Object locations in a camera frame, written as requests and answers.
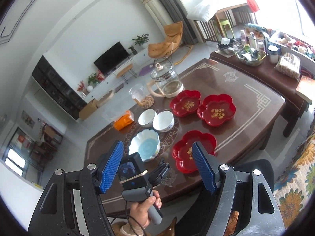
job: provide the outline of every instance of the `plastic bag of snacks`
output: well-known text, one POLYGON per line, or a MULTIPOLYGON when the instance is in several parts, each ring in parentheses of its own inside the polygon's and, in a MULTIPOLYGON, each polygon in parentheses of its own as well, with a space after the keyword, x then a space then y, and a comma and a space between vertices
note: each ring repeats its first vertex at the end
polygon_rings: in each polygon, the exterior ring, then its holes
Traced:
POLYGON ((300 80, 301 60, 287 52, 285 53, 275 66, 275 69, 293 79, 300 80))

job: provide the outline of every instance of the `black cabinet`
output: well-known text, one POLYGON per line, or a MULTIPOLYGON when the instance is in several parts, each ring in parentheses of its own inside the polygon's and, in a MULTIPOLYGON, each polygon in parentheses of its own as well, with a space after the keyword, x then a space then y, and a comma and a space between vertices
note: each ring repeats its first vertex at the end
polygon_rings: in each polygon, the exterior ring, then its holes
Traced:
POLYGON ((76 120, 86 102, 60 77, 44 56, 38 61, 33 78, 68 114, 76 120))

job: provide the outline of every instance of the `glass teapot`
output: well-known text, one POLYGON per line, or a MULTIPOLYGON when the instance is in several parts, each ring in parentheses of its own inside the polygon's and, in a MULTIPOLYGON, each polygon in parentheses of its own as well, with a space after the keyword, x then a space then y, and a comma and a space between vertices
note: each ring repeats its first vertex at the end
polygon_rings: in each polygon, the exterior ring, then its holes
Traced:
POLYGON ((149 92, 156 97, 175 97, 182 92, 184 85, 182 84, 178 74, 175 72, 172 63, 155 64, 155 69, 151 73, 152 80, 147 83, 149 92), (156 85, 160 93, 155 93, 152 86, 156 85))

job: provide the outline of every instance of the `green stool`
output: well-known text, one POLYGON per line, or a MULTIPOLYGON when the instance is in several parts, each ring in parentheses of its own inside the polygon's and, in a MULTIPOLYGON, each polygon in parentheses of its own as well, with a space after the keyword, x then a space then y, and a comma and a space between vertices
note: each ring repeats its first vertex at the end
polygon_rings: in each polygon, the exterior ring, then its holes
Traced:
MULTIPOLYGON (((235 38, 235 37, 234 37, 233 30, 232 30, 232 27, 231 27, 231 24, 230 24, 230 22, 229 22, 228 19, 220 19, 220 25, 221 25, 222 28, 223 28, 224 37, 228 38, 228 37, 227 37, 227 33, 226 33, 226 29, 225 29, 225 26, 228 25, 229 28, 231 29, 233 38, 235 38)), ((218 38, 218 40, 219 40, 220 32, 218 32, 218 25, 217 25, 216 21, 215 21, 215 26, 216 26, 216 28, 215 28, 215 35, 217 36, 217 38, 218 38)))

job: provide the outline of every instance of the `purple rug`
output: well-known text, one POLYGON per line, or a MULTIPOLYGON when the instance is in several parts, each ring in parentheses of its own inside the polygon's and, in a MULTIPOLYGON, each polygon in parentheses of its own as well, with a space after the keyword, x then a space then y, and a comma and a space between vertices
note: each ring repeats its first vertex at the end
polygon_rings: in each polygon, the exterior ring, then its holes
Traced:
POLYGON ((139 76, 147 75, 147 74, 151 73, 153 71, 153 69, 154 69, 153 64, 149 64, 140 70, 139 76))

